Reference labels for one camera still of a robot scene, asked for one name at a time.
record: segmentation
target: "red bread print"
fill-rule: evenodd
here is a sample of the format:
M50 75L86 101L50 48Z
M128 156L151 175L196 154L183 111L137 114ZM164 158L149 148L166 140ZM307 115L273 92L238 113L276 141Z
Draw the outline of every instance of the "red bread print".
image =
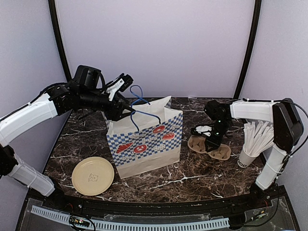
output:
M143 153L147 149L147 146L145 144L139 145L134 148L134 153Z
M117 148L116 153L119 154L120 152L126 150L127 148L129 148L130 146L132 146L133 143L134 143L134 142L120 145L120 146Z
M171 140L175 137L175 133L171 132L163 136L163 140Z
M163 130L165 130L165 126L164 125L155 128L153 130L153 133L159 133L159 132L162 132Z

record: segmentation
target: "cup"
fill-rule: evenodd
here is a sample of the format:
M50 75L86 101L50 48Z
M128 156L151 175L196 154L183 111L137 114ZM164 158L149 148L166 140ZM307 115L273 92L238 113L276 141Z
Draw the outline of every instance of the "cup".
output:
M243 149L240 153L239 158L237 159L237 164L242 167L246 168L248 167L257 157L251 157L247 155L247 153L244 151L244 146Z

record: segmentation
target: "black pole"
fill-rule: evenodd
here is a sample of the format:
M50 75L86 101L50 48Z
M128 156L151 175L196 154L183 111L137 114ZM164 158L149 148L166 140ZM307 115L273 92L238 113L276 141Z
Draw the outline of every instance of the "black pole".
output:
M64 46L61 38L61 32L60 32L60 27L59 27L59 22L58 22L58 16L57 16L57 10L56 10L56 5L54 0L48 0L49 3L49 11L50 11L50 16L51 16L51 22L52 22L52 27L53 27L53 32L54 36L56 38L56 43L58 47L58 52L60 55L62 67L64 70L64 74L66 77L67 82L72 79L71 73L69 71L65 51L64 51Z
M249 66L249 62L250 62L250 58L251 58L252 50L254 48L255 38L257 34L257 27L258 27L260 11L261 11L261 2L262 0L255 1L254 15L252 17L252 23L251 23L251 28L250 28L250 34L249 34L246 54L245 54L241 74L237 82L236 90L233 96L234 99L238 99L240 97L243 84L245 81L245 77L247 74L247 70L248 70L248 66Z

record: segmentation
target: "white vent grille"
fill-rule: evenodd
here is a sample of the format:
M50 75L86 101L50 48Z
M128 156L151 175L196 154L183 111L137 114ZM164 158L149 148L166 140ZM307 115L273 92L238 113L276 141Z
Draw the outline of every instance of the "white vent grille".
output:
M61 212L51 211L38 206L32 206L31 213L40 217L53 220L64 225L69 224L70 215ZM97 231L207 231L216 230L229 227L229 219L222 218L217 220L200 221L182 224L128 224L128 223L115 223L108 221L100 221L91 219ZM93 230L93 225L90 224L88 230Z

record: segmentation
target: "blue bag handle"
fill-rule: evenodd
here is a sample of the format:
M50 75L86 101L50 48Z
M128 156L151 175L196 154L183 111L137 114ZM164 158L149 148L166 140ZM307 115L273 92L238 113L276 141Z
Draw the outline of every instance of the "blue bag handle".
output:
M137 95L136 93L134 93L134 92L131 90L133 87L138 87L138 88L140 89L141 97L140 97L139 95ZM139 85L133 85L133 86L131 86L131 87L129 88L129 91L130 91L130 93L132 93L134 96L136 96L136 97L138 98L136 101L134 101L134 102L130 105L131 107L133 107L133 105L134 105L135 103L140 102L140 101L144 101L144 102L148 103L149 105L151 105L148 101L146 101L146 100L143 98L143 91L142 91L142 88L141 88ZM135 114L136 112L139 112L139 113L142 113L142 114L145 114L145 115L149 115L149 116L156 117L156 118L158 119L158 121L159 121L159 124L161 124L160 118L159 118L158 116L156 116L156 115L153 115L153 114L150 114L150 113L146 113L146 112L141 112L141 111L134 111L134 112L132 112L132 113L130 114L130 119L131 119L131 121L133 122L133 124L136 126L136 128L137 128L138 131L140 131L140 130L139 130L139 127L138 127L138 125L135 123L135 121L133 120L133 114Z

